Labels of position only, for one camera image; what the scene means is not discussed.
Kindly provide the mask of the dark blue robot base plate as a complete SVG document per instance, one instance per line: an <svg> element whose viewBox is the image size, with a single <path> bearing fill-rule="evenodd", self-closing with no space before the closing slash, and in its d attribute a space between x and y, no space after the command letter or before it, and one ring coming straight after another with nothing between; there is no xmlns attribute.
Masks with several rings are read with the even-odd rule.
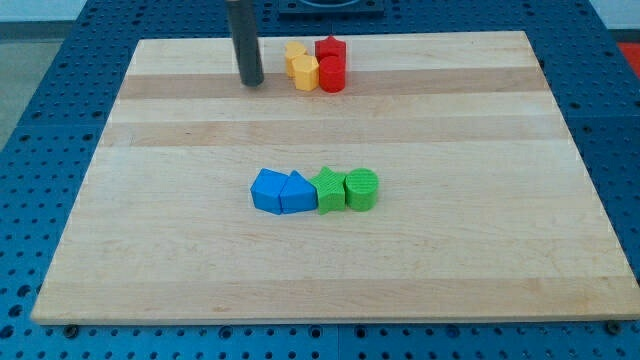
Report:
<svg viewBox="0 0 640 360"><path fill-rule="evenodd" d="M281 17L298 15L380 15L384 0L276 0Z"/></svg>

